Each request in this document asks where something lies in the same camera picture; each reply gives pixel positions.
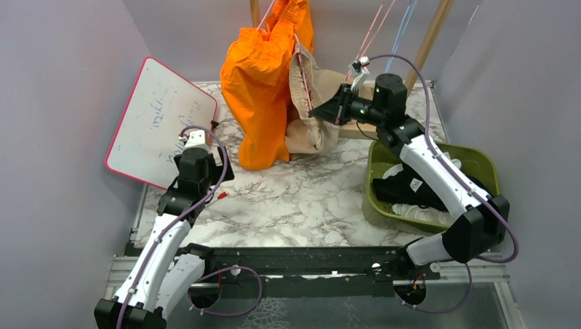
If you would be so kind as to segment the white shorts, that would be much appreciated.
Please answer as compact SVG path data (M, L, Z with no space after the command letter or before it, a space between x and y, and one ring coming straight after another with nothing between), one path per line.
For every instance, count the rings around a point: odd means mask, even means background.
M388 204L388 208L400 217L416 219L428 223L439 223L445 226L451 225L453 221L453 218L448 211L439 211L431 207L421 208L420 206L409 204Z

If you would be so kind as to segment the olive green plastic basket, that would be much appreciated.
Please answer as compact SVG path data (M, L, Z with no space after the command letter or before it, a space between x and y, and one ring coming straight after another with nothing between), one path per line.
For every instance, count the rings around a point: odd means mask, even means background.
M468 178L493 196L500 194L497 172L491 159L477 149L447 143L436 144ZM413 234L443 232L454 218L442 206L422 206L414 198L404 203L404 193L427 192L423 179L403 178L404 167L396 156L379 142L369 148L369 158L362 200L364 218L379 228Z

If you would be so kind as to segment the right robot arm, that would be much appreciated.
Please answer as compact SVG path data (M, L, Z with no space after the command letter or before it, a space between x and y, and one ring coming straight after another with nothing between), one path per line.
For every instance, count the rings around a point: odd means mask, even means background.
M351 120L374 125L379 141L419 175L454 218L446 231L416 240L397 253L396 272L411 279L424 265L444 260L467 263L499 245L507 231L510 204L504 196L480 188L441 153L427 129L406 114L406 96L402 78L383 73L375 80L372 99L341 84L330 100L310 113L338 125Z

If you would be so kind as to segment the blue wire hanger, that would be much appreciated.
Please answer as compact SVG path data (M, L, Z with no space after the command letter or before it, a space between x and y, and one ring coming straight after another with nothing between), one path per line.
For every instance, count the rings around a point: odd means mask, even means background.
M407 27L409 25L409 22L412 18L412 15L415 11L415 8L417 6L417 0L409 0L406 11L404 12L404 15L401 18L397 33L396 33L396 37L395 37L395 41L393 43L392 49L391 49L391 53L397 53L400 43L402 42L402 39L406 33Z

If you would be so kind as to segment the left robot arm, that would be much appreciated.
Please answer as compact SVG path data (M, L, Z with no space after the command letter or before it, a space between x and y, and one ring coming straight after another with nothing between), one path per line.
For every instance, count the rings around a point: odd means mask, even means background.
M178 249L217 187L234 179L224 147L216 165L206 147L187 147L175 163L178 175L158 202L158 216L128 277L94 310L98 328L166 328L166 320L189 282L207 281L215 263L204 255L178 255Z

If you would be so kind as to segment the black shorts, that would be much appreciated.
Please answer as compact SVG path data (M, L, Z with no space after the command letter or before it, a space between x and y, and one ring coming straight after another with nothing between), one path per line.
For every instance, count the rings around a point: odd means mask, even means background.
M407 164L400 163L392 166L382 178L373 178L371 185L376 199L380 202L409 204L447 211L441 198Z

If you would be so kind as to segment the orange shorts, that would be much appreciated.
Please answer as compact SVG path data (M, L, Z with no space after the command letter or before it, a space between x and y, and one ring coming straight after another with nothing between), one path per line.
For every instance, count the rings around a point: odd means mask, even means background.
M275 1L263 28L243 27L220 72L222 96L244 137L238 161L268 169L290 158L285 146L291 102L289 69L297 44L314 49L308 1Z

